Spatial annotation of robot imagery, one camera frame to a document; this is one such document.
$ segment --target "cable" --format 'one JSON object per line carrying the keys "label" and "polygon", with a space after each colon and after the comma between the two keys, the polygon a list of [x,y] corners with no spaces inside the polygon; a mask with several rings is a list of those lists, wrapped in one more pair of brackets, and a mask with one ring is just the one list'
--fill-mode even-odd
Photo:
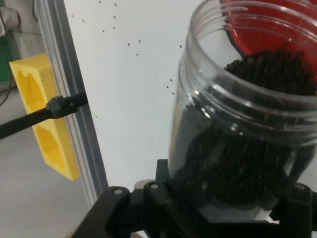
{"label": "cable", "polygon": [[[6,35],[6,27],[5,27],[5,24],[4,24],[4,20],[2,18],[2,14],[1,14],[1,11],[0,11],[0,19],[3,23],[3,27],[4,27],[4,41],[6,42],[6,38],[7,38],[7,35]],[[2,51],[0,51],[0,55],[1,57],[3,58],[3,60],[5,61],[5,64],[6,64],[6,67],[7,67],[7,70],[8,70],[8,76],[9,76],[9,88],[7,90],[7,93],[6,93],[6,96],[4,97],[3,101],[0,103],[0,107],[6,102],[6,100],[8,99],[9,95],[10,95],[10,92],[11,92],[11,86],[12,86],[12,76],[11,76],[11,73],[10,73],[10,66],[9,66],[9,62],[6,60],[4,54],[2,53]]]}

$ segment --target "green object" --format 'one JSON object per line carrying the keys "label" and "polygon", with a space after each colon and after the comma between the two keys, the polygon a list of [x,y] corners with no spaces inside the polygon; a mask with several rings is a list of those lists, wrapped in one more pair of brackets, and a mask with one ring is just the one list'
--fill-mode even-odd
{"label": "green object", "polygon": [[7,42],[0,45],[0,51],[5,57],[4,59],[3,56],[0,56],[0,83],[4,83],[10,80],[8,75],[8,65],[5,60],[11,62],[13,61],[13,56]]}

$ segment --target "screw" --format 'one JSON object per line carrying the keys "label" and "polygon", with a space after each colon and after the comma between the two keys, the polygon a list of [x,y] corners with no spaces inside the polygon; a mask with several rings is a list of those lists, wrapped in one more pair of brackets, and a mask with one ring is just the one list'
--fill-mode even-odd
{"label": "screw", "polygon": [[152,188],[152,189],[157,189],[157,188],[159,188],[159,186],[158,186],[157,184],[152,184],[152,185],[150,186],[150,188]]}
{"label": "screw", "polygon": [[294,188],[298,189],[299,191],[304,191],[305,190],[305,187],[302,186],[301,184],[294,185]]}
{"label": "screw", "polygon": [[113,193],[114,193],[115,195],[119,195],[119,194],[122,194],[123,191],[122,191],[121,189],[116,189],[115,191],[113,191]]}

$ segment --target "gray floor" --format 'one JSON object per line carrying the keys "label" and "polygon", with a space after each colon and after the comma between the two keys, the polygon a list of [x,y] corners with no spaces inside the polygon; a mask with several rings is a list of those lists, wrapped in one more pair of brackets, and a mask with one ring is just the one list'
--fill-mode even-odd
{"label": "gray floor", "polygon": [[[0,124],[24,114],[15,89],[0,107]],[[44,163],[32,129],[0,141],[0,237],[62,237],[87,211],[81,181]]]}

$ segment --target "jar rim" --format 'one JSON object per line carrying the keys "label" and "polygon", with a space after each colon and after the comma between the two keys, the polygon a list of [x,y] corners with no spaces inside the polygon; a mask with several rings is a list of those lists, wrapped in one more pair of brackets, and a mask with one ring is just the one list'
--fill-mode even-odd
{"label": "jar rim", "polygon": [[[199,43],[197,34],[195,33],[196,18],[199,15],[202,8],[204,6],[206,6],[207,4],[209,4],[210,1],[211,0],[205,0],[204,2],[199,4],[199,6],[195,9],[195,11],[191,17],[190,26],[189,26],[189,32],[191,34],[193,44],[195,44],[198,47],[199,51],[203,54],[204,58],[208,61],[208,63],[210,63],[213,67],[218,69],[219,72],[221,72],[221,74],[227,76],[228,78],[230,78],[234,81],[237,81],[239,84],[244,85],[244,86],[248,87],[249,89],[251,89],[257,93],[261,93],[261,94],[269,96],[269,97],[278,97],[280,99],[284,99],[284,100],[287,100],[290,102],[317,103],[317,95],[316,96],[301,96],[301,95],[295,95],[295,94],[282,93],[282,92],[266,89],[266,88],[257,86],[253,83],[247,82],[246,80],[243,80],[243,79],[231,74],[230,72],[228,72],[227,70],[225,70],[224,68],[219,66],[213,59],[211,59],[210,56],[208,56],[207,53],[204,51],[202,45]],[[311,3],[306,4],[302,1],[296,1],[296,2],[290,1],[290,2],[295,3],[295,4],[299,4],[299,5],[305,6],[305,7],[317,8],[315,5],[312,5]],[[221,3],[217,7],[214,7],[214,9],[217,9],[220,7],[226,7],[226,6],[235,6],[235,5],[239,5],[239,4],[251,4],[251,5],[256,5],[256,6],[273,7],[274,9],[282,10],[284,12],[293,14],[294,16],[301,17],[303,20],[308,21],[310,24],[314,25],[315,27],[317,26],[316,20],[314,20],[314,19],[312,19],[312,18],[310,18],[310,17],[308,17],[300,12],[297,12],[293,9],[283,7],[283,6],[280,6],[277,4],[262,2],[262,1],[250,1],[250,0],[233,1],[233,2],[229,2],[229,3]]]}

